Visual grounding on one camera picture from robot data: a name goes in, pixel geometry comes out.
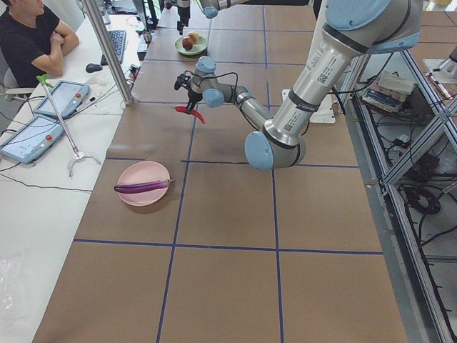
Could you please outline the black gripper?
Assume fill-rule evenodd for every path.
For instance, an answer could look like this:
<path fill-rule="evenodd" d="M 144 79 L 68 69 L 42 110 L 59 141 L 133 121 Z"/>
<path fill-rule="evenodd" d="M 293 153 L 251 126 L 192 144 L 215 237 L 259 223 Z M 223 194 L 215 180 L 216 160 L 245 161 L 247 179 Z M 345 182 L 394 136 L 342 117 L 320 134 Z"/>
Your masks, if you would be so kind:
<path fill-rule="evenodd" d="M 189 7 L 178 7 L 179 21 L 177 21 L 177 30 L 179 35 L 183 35 L 183 24 L 184 27 L 189 27 L 189 19 L 191 18 L 191 12 Z"/>
<path fill-rule="evenodd" d="M 202 94 L 195 92 L 192 89 L 189 89 L 187 91 L 187 95 L 189 98 L 188 104 L 186 105 L 186 113 L 191 114 L 192 111 L 194 110 L 195 104 L 200 102 L 202 100 Z"/>

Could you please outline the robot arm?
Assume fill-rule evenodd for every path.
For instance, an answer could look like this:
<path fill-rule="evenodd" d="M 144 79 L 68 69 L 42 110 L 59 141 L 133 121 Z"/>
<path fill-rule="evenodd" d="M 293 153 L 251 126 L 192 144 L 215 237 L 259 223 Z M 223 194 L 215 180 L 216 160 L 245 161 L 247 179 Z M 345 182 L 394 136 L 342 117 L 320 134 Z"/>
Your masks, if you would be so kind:
<path fill-rule="evenodd" d="M 197 61 L 194 72 L 177 77 L 175 89 L 188 92 L 187 114 L 199 101 L 212 108 L 231 103 L 252 123 L 255 131 L 246 137 L 244 151 L 256 169 L 286 168 L 303 159 L 301 130 L 353 58 L 410 49 L 421 35 L 421 1 L 327 1 L 321 10 L 325 21 L 315 35 L 318 45 L 276 114 L 246 87 L 219 82 L 209 56 Z"/>
<path fill-rule="evenodd" d="M 198 1 L 201 12 L 207 19 L 215 18 L 220 11 L 229 9 L 235 5 L 247 4 L 247 5 L 271 5 L 271 6 L 305 6 L 308 5 L 313 9 L 314 15 L 318 18 L 319 11 L 321 9 L 322 1 L 243 1 L 243 0 L 201 0 Z M 177 0 L 174 2 L 177 7 L 179 20 L 177 21 L 177 31 L 180 35 L 183 35 L 184 27 L 189 26 L 189 20 L 191 18 L 191 2 L 185 0 Z"/>

